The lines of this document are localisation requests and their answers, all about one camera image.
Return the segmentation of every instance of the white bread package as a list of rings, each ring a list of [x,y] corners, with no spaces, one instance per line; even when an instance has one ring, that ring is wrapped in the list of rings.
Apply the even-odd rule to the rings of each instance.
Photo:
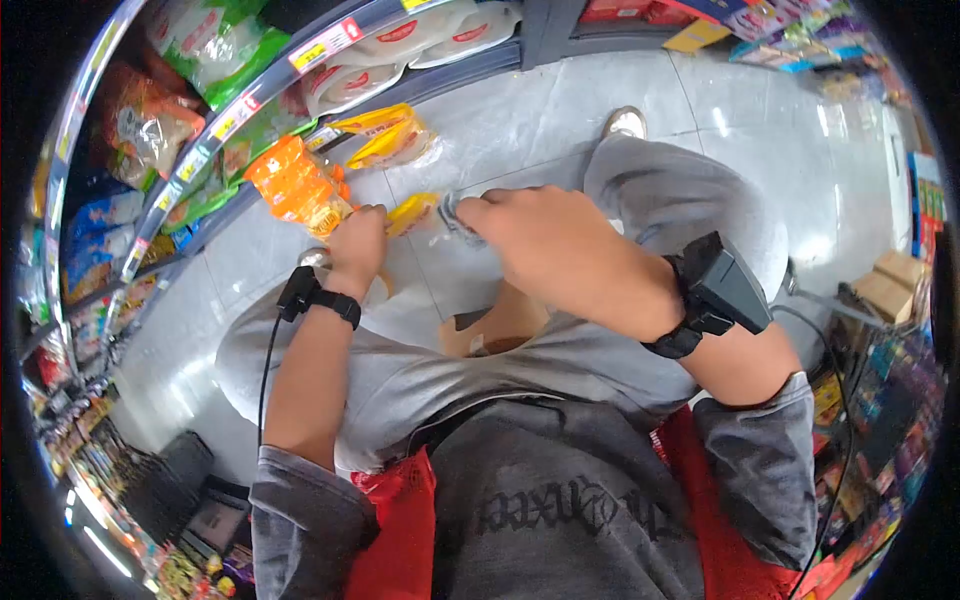
[[[409,60],[452,36],[464,19],[475,12],[477,6],[473,0],[444,2],[367,35],[331,57],[328,64],[375,66],[404,58]]]
[[[395,84],[406,66],[406,60],[377,66],[321,65],[301,80],[303,101],[314,118],[350,110]]]
[[[516,2],[484,2],[469,15],[450,37],[430,46],[410,62],[412,69],[427,69],[447,64],[491,48],[514,34],[523,18]]]

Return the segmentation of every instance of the gray t-shirt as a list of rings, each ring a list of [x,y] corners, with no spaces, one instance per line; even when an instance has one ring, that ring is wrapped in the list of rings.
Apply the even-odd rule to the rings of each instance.
[[[694,407],[733,525],[762,560],[797,570],[816,526],[812,412],[804,373],[758,407]],[[435,597],[704,596],[680,486],[649,435],[609,405],[492,401],[430,462]],[[374,510],[350,482],[277,448],[260,450],[251,501],[260,598],[339,595],[376,536]]]

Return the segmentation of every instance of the green package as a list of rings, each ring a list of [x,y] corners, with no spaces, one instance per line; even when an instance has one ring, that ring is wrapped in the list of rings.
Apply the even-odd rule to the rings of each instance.
[[[200,187],[187,196],[167,215],[160,231],[172,233],[188,223],[204,217],[214,210],[219,210],[230,198],[236,195],[240,188],[239,182],[228,185],[224,178],[224,162],[220,153],[206,164],[198,175]]]
[[[162,0],[145,11],[147,38],[214,110],[262,73],[290,37],[257,14],[267,0]]]
[[[224,144],[224,170],[228,183],[237,183],[244,170],[267,152],[282,136],[296,135],[314,127],[317,119],[310,112],[295,85],[288,87],[264,105]]]

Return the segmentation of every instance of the left hand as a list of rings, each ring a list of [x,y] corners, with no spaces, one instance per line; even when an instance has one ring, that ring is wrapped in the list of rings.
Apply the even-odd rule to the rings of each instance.
[[[325,289],[363,301],[387,255],[386,224],[385,206],[365,205],[333,230],[326,240],[332,269]]]

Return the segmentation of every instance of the white sneaker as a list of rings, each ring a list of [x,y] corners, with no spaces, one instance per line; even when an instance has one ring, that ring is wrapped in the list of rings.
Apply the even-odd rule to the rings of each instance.
[[[639,109],[634,107],[618,108],[607,119],[601,137],[606,138],[614,133],[623,133],[638,139],[647,138],[647,120]]]

